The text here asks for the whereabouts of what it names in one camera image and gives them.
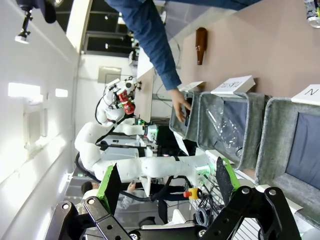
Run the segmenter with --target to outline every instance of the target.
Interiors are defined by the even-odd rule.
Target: gray storage bin
[[[239,97],[219,97],[210,92],[201,94],[197,145],[204,151],[217,150],[234,162],[235,170],[251,169],[257,163],[266,97],[259,93],[239,92],[236,95]],[[218,112],[218,109],[222,109],[220,119],[215,120],[211,112]],[[227,109],[229,118],[224,120]],[[228,143],[238,147],[226,146]]]
[[[183,139],[187,139],[193,142],[197,141],[197,129],[198,129],[198,106],[199,106],[199,98],[200,92],[185,92],[185,98],[192,98],[191,111],[189,115],[189,121],[187,126],[185,122],[180,122],[176,117],[175,109],[172,108],[171,118],[169,128],[173,132],[180,133],[184,136]],[[186,115],[186,109],[183,106],[182,112]]]
[[[258,185],[281,188],[287,198],[303,207],[296,214],[318,229],[319,123],[320,106],[271,98],[266,105],[255,171]]]

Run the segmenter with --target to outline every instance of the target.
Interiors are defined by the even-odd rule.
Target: denim shirt
[[[126,26],[150,58],[161,77],[165,89],[181,84],[176,64],[168,43],[165,26],[152,0],[105,0],[122,13]],[[259,0],[177,0],[176,2],[207,5],[224,9],[240,10]]]

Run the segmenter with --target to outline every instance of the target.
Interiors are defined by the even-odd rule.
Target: security camera
[[[14,40],[19,43],[28,44],[27,37],[31,32],[28,31],[27,28],[29,21],[32,21],[33,19],[31,15],[33,9],[40,9],[45,21],[49,24],[52,24],[57,20],[55,7],[48,0],[16,0],[16,3],[25,13],[22,29],[14,38]]]

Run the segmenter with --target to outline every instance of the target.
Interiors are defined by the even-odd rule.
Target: red cylindrical object
[[[126,114],[133,114],[135,112],[135,107],[130,101],[125,101],[122,103],[123,109]]]
[[[127,90],[118,91],[116,94],[118,95],[120,102],[129,102]]]
[[[116,93],[119,97],[120,102],[123,104],[124,112],[128,115],[133,114],[135,106],[129,101],[127,90],[121,90]]]

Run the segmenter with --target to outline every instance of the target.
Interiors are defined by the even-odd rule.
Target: transparent plastic bag
[[[237,114],[237,108],[226,107],[222,98],[206,109],[206,115],[216,131],[217,141],[223,144],[227,154],[241,158],[245,129]]]

